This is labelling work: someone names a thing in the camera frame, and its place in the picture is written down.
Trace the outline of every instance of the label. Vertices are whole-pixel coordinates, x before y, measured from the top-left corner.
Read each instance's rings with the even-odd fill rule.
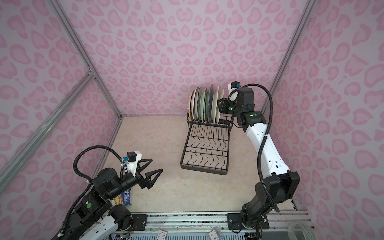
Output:
[[[159,230],[159,233],[157,234],[156,240],[165,240],[167,236],[167,232],[163,230]]]
[[[209,238],[211,240],[219,240],[216,230],[213,230],[212,232],[209,233]]]
[[[131,205],[131,190],[126,190],[122,194],[115,197],[112,201],[112,206],[123,204],[123,205]]]

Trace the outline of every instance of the metal mounting plate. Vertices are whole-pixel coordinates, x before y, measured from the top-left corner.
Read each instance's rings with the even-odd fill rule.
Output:
[[[228,229],[227,214],[240,214],[240,211],[226,212],[138,212],[147,214],[145,232],[157,233],[160,229],[168,233],[190,233],[210,232],[213,228],[219,228],[221,232],[232,232]],[[307,211],[281,210],[267,214],[270,228],[263,227],[263,234],[266,232],[285,232],[288,226],[294,222],[305,222],[312,230],[313,223]],[[255,230],[244,229],[243,232],[255,232]]]
[[[147,214],[132,214],[132,219],[135,222],[133,231],[144,231],[147,225]]]
[[[264,220],[261,221],[260,225],[261,225],[262,229],[269,229],[269,222],[268,222],[267,216],[264,216],[264,219],[266,221],[264,221]],[[228,229],[229,230],[239,230],[240,227],[241,227],[241,229],[246,229],[242,224],[240,213],[227,214],[227,222],[228,222]]]

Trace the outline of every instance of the dish rack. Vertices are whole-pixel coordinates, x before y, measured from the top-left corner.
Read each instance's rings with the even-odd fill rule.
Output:
[[[194,121],[189,126],[180,166],[183,169],[226,175],[229,163],[229,136],[233,116],[220,114],[219,123]]]

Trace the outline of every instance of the pink leopard print backdrop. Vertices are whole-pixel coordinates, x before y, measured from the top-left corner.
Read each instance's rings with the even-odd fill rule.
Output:
[[[321,0],[271,128],[320,239],[384,238],[383,89],[384,1]]]
[[[0,2],[0,172],[85,75],[44,0]]]
[[[269,87],[305,3],[61,1],[123,114],[186,113],[191,90],[212,83]]]
[[[91,82],[0,195],[0,239],[51,239],[87,186],[73,171],[73,160],[89,146],[106,145],[116,123],[116,115]],[[92,174],[102,153],[86,153],[79,170]]]

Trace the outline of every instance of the marble floor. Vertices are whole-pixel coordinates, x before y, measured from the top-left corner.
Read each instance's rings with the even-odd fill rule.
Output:
[[[256,151],[242,129],[231,130],[227,175],[180,167],[187,134],[185,116],[124,118],[112,148],[122,157],[128,151],[140,151],[143,159],[152,158],[144,172],[164,170],[150,190],[138,185],[132,188],[131,212],[235,211],[254,197],[259,182]],[[120,172],[120,162],[113,154],[104,167]],[[279,208],[293,209],[293,205],[287,200]]]

